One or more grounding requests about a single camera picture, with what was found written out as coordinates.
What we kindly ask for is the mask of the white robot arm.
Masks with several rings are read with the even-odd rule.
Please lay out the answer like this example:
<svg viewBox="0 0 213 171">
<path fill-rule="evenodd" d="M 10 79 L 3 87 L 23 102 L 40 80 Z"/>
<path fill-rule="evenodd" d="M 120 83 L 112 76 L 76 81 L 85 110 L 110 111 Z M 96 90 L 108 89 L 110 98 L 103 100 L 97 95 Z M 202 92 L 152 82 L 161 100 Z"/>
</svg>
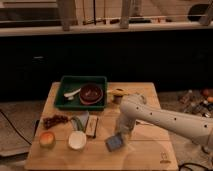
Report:
<svg viewBox="0 0 213 171">
<path fill-rule="evenodd" d="M 135 122 L 142 120 L 213 150 L 213 118 L 155 108 L 144 104 L 139 94 L 124 96 L 119 109 L 118 132 L 131 132 Z"/>
</svg>

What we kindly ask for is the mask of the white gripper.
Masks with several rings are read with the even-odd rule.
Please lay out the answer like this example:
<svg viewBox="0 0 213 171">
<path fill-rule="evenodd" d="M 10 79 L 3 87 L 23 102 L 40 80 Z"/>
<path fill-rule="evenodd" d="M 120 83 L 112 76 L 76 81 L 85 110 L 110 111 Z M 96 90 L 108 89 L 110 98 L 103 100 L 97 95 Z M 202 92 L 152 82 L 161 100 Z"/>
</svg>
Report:
<svg viewBox="0 0 213 171">
<path fill-rule="evenodd" d="M 130 137 L 135 126 L 135 120 L 124 114 L 120 114 L 116 119 L 115 133 L 120 133 L 124 137 Z"/>
</svg>

